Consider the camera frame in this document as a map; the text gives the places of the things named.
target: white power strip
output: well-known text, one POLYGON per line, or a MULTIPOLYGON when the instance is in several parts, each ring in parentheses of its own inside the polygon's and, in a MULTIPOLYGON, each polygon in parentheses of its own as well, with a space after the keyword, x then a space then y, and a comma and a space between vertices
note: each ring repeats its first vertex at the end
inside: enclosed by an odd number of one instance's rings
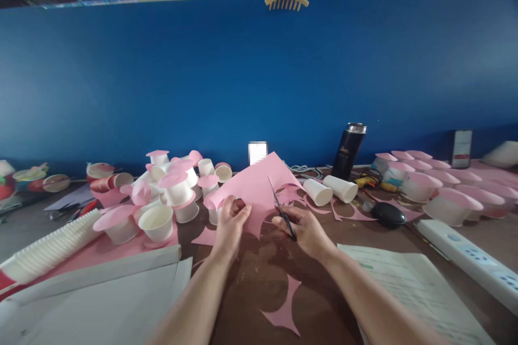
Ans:
POLYGON ((518 275, 442 221, 422 220, 417 229, 518 316, 518 275))

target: brown table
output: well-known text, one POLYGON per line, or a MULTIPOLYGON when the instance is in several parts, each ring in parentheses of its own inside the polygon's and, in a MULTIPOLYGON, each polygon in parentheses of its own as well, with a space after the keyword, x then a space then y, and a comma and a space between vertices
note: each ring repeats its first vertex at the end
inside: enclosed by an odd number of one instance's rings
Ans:
MULTIPOLYGON (((48 221, 43 209, 73 189, 13 212, 9 221, 0 225, 0 259, 6 259, 62 226, 65 221, 48 221)), ((393 196, 379 190, 373 191, 373 194, 380 199, 393 196)), ((335 209, 343 216, 352 215, 352 212, 348 214, 350 209, 344 204, 337 203, 335 209)), ((408 229, 388 230, 377 222, 338 222, 331 213, 316 214, 316 217, 334 243, 425 254, 497 344, 516 343, 518 318, 408 229)), ((190 243, 206 225, 214 228, 208 222, 208 211, 200 205, 198 217, 178 226, 184 258, 193 256, 196 263, 209 255, 211 247, 190 243)), ((483 219, 458 231, 518 272, 518 215, 508 216, 504 220, 483 219)), ((261 234, 260 241, 250 234, 243 236, 238 260, 232 266, 225 286, 211 343, 362 344, 354 315, 321 265, 304 254, 296 244, 280 236, 272 224, 264 223, 261 234), (302 282, 295 293, 292 309, 300 339, 288 329, 272 326, 260 311, 275 311, 284 302, 287 273, 302 282)))

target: black thermos bottle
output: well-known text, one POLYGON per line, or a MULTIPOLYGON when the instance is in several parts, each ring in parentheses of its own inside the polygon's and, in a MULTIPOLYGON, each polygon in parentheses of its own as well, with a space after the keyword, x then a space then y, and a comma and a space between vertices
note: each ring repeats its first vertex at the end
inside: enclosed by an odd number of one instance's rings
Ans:
POLYGON ((352 167, 355 164, 356 155, 360 151, 367 126, 362 123, 349 123, 342 135, 340 146, 333 164, 332 176, 348 181, 352 167))

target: person's right hand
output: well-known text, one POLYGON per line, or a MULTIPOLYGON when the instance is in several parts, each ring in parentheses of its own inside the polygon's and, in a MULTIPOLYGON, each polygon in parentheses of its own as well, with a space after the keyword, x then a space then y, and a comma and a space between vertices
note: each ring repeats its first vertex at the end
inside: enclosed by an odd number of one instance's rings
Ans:
MULTIPOLYGON (((290 219, 291 227, 297 236, 297 243, 305 253, 318 261, 322 261, 335 251, 336 246, 325 234, 313 213, 293 206, 283 206, 282 211, 290 219)), ((276 216, 271 221, 286 235, 291 235, 290 229, 281 217, 276 216)))

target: scissors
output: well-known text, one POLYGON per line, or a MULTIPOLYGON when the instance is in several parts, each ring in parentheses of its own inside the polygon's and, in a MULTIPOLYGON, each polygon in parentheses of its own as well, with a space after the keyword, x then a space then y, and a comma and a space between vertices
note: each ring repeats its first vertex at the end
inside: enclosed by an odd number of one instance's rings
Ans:
POLYGON ((270 186, 271 186, 271 190, 274 192, 274 198, 275 198, 275 201, 277 202, 277 206, 279 207, 279 213, 282 217, 282 219, 284 220, 284 222, 286 222, 286 225, 288 226, 288 228, 290 229, 290 232, 291 232, 291 241, 295 242, 297 241, 297 236, 295 235, 295 231, 293 230, 293 228, 291 227, 291 223, 290 223, 290 219, 288 218, 288 216, 286 215, 286 213, 284 213, 282 211, 282 208, 281 208, 281 204, 279 203, 279 200, 277 198, 277 195, 275 194, 275 190, 274 190, 274 186, 272 185, 271 183, 271 180, 270 180, 270 177, 268 177, 268 182, 270 182, 270 186))

